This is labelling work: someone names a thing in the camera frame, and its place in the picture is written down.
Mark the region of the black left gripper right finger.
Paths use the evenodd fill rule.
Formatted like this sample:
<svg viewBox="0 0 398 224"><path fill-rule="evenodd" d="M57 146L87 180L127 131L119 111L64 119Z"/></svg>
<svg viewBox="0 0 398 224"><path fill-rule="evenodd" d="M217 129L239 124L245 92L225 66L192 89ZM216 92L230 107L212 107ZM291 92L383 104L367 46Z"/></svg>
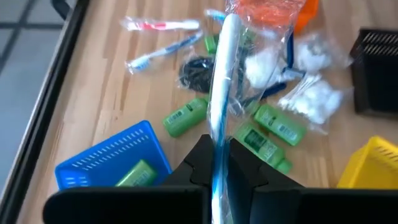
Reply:
<svg viewBox="0 0 398 224"><path fill-rule="evenodd" d="M306 188L237 140L229 146L234 224L398 224L398 190Z"/></svg>

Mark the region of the red toothbrush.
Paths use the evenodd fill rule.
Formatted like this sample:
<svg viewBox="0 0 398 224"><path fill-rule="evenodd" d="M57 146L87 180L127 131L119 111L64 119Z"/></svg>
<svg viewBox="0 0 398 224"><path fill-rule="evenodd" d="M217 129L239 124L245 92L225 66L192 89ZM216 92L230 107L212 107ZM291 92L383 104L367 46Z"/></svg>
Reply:
<svg viewBox="0 0 398 224"><path fill-rule="evenodd" d="M120 24L128 31L133 30L197 30L200 21L188 19L183 21L157 21L142 18L125 17Z"/></svg>

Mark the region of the black aluminium table frame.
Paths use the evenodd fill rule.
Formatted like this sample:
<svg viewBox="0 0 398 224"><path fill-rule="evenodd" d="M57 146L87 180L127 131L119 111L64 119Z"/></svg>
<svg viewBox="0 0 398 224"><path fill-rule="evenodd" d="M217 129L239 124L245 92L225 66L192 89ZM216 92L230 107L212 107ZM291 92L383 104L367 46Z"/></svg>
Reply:
<svg viewBox="0 0 398 224"><path fill-rule="evenodd" d="M65 23L0 198L0 224L16 224L91 0L51 0Z"/></svg>

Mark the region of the black hair ties bag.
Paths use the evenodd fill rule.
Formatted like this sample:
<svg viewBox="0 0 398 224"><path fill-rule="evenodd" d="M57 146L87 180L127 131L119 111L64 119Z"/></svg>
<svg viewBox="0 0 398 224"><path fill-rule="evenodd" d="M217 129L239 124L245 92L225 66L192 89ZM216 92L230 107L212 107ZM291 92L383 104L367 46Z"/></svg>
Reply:
<svg viewBox="0 0 398 224"><path fill-rule="evenodd" d="M190 57L180 66L177 79L179 87L200 93L209 93L214 64L213 57Z"/></svg>

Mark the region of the dark blue razor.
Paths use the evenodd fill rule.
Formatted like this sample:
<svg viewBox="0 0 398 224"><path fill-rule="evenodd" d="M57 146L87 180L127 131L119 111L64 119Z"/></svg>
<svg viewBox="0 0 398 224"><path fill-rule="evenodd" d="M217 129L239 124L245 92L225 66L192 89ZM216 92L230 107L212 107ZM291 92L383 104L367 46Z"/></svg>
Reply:
<svg viewBox="0 0 398 224"><path fill-rule="evenodd" d="M282 69L282 74L285 77L289 78L303 78L305 76L305 72L302 70L297 70L294 68L294 34L291 33L287 40L286 47L286 63L287 65Z"/></svg>

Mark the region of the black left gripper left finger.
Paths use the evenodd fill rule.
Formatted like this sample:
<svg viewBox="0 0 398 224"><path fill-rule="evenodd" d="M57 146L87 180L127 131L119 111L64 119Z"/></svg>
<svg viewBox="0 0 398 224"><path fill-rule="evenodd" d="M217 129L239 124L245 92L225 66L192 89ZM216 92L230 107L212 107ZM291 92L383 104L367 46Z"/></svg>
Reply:
<svg viewBox="0 0 398 224"><path fill-rule="evenodd" d="M211 224L213 143L202 135L158 186L85 187L52 195L44 224Z"/></svg>

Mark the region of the yellow slotted plastic basket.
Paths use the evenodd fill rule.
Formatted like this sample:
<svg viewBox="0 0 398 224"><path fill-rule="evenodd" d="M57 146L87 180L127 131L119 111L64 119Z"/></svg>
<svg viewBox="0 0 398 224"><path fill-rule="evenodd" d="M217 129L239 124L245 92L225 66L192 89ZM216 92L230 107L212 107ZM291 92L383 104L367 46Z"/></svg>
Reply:
<svg viewBox="0 0 398 224"><path fill-rule="evenodd" d="M350 157L337 187L398 190L398 146L371 137Z"/></svg>

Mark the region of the orange slotted plastic basket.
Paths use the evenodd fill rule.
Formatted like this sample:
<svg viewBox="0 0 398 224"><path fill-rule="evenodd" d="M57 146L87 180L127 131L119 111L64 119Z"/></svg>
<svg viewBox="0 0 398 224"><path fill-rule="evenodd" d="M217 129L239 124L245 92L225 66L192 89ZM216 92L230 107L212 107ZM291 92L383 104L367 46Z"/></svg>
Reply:
<svg viewBox="0 0 398 224"><path fill-rule="evenodd" d="M300 32L318 11L319 0L227 0L226 11L257 29Z"/></svg>

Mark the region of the small green bottle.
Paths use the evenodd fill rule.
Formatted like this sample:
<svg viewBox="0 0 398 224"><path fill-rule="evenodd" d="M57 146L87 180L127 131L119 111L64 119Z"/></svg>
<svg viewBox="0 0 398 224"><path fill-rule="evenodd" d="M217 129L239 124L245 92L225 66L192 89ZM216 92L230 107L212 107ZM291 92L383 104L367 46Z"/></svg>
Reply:
<svg viewBox="0 0 398 224"><path fill-rule="evenodd" d="M285 151L251 123L242 124L234 138L274 169L283 174L290 172L292 163L286 159Z"/></svg>
<svg viewBox="0 0 398 224"><path fill-rule="evenodd" d="M254 120L291 146L296 146L307 130L270 105L261 105L254 113Z"/></svg>
<svg viewBox="0 0 398 224"><path fill-rule="evenodd" d="M204 38L205 48L208 54L215 54L218 46L219 34L206 35Z"/></svg>
<svg viewBox="0 0 398 224"><path fill-rule="evenodd" d="M163 119L164 128L177 138L206 119L208 97L195 98Z"/></svg>
<svg viewBox="0 0 398 224"><path fill-rule="evenodd" d="M117 184L117 187L152 185L157 172L145 160L140 160Z"/></svg>

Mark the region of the light blue toothbrush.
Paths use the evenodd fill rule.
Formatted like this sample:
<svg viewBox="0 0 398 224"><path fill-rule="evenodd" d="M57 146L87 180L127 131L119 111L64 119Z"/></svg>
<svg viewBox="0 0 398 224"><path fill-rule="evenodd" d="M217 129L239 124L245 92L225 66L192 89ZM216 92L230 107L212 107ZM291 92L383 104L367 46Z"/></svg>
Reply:
<svg viewBox="0 0 398 224"><path fill-rule="evenodd" d="M223 24L224 20L226 18L226 14L225 13L223 13L221 11L218 11L218 10L215 10L215 9L205 9L204 10L204 15L206 17L212 18L214 21L217 21L220 24Z"/></svg>
<svg viewBox="0 0 398 224"><path fill-rule="evenodd" d="M234 132L250 117L266 89L253 88L245 76L245 59L265 48L278 51L293 29L277 32L257 29L237 14L226 11L215 55L208 123L213 141L211 176L211 224L233 224L228 195L230 141Z"/></svg>

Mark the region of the dark blue toothbrush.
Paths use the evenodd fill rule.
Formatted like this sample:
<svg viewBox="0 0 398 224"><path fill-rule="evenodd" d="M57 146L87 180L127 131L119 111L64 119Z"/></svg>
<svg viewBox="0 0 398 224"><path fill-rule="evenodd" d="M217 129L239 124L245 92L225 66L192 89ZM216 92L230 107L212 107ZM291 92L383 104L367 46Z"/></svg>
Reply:
<svg viewBox="0 0 398 224"><path fill-rule="evenodd" d="M196 42L198 42L203 37L203 31L200 30L193 35L190 35L184 40L174 42L167 47L156 50L155 52L144 54L134 60L126 61L125 66L127 70L131 73L137 73L145 70L151 63L151 60L157 57L164 57L167 55L174 54L178 52L180 49L189 47Z"/></svg>

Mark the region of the black slotted plastic basket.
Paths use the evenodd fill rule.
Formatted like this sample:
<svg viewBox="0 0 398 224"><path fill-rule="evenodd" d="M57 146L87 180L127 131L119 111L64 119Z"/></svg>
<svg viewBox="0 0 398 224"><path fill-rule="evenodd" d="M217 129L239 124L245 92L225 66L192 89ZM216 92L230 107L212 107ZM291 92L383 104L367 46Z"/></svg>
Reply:
<svg viewBox="0 0 398 224"><path fill-rule="evenodd" d="M398 30L361 28L350 56L355 112L398 118Z"/></svg>

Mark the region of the white cotton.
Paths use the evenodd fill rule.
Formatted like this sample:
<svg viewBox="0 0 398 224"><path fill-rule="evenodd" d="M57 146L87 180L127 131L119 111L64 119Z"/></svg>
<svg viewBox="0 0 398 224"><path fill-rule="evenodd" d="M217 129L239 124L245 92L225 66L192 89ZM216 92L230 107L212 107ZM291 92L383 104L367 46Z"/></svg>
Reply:
<svg viewBox="0 0 398 224"><path fill-rule="evenodd" d="M294 67L306 72L327 68L346 68L352 57L333 36L322 30L311 32L294 40Z"/></svg>
<svg viewBox="0 0 398 224"><path fill-rule="evenodd" d="M278 51L272 47L263 49L245 59L245 76L253 88L266 89L277 83Z"/></svg>
<svg viewBox="0 0 398 224"><path fill-rule="evenodd" d="M346 90L332 87L322 75L305 75L286 95L277 100L277 107L300 116L308 129L328 134L328 122L338 111Z"/></svg>

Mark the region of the blue slotted plastic basket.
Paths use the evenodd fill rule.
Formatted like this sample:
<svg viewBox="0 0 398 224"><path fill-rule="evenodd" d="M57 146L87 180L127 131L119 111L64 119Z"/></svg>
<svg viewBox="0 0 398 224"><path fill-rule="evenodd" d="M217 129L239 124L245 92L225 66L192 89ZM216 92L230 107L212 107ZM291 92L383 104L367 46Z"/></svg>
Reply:
<svg viewBox="0 0 398 224"><path fill-rule="evenodd" d="M172 173L150 122L143 120L55 167L60 190L115 186L140 160L157 173L158 185Z"/></svg>

